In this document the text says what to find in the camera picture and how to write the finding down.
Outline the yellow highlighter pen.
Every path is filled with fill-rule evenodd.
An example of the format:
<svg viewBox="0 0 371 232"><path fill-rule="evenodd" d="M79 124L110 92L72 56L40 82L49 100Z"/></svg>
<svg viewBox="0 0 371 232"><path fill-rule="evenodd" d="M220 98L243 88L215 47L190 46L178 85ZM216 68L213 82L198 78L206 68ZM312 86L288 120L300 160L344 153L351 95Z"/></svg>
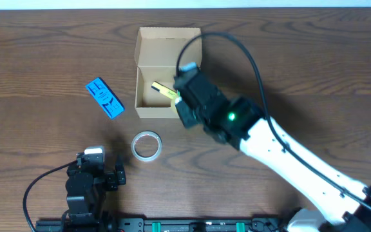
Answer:
<svg viewBox="0 0 371 232"><path fill-rule="evenodd" d="M160 84L159 82L153 82L151 87L152 89L158 91L160 94L164 95L169 99L176 99L178 96L176 91Z"/></svg>

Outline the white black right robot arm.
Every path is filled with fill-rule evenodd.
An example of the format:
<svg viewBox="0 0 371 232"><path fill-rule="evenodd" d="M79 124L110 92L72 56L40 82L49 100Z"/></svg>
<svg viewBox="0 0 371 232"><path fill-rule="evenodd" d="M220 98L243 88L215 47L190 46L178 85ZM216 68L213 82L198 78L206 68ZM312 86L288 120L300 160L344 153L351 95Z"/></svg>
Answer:
<svg viewBox="0 0 371 232"><path fill-rule="evenodd" d="M248 99L177 97L174 105L185 127L201 124L219 143L268 166L316 206L296 212L286 231L371 231L371 186L318 158Z"/></svg>

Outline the small yellow tape roll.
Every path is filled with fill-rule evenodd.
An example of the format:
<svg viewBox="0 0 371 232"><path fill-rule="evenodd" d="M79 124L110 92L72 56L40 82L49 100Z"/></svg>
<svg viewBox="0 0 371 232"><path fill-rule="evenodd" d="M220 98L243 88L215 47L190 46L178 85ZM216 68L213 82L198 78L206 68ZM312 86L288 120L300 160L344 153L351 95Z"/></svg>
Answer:
<svg viewBox="0 0 371 232"><path fill-rule="evenodd" d="M175 97L174 99L171 99L171 102L170 102L170 108L171 108L171 110L175 113L175 114L177 114L178 112L177 112L177 109L176 109L176 101L178 100L178 97Z"/></svg>

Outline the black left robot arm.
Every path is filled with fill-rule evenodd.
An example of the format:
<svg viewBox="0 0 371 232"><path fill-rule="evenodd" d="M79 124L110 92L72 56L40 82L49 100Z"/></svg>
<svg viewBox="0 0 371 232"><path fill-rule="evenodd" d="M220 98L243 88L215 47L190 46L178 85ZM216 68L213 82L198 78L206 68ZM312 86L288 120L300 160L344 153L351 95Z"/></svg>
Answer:
<svg viewBox="0 0 371 232"><path fill-rule="evenodd" d="M106 193L126 184L121 160L111 171L105 170L104 157L99 154L78 153L76 163L67 169L66 181L69 216L72 224L99 224L103 218Z"/></svg>

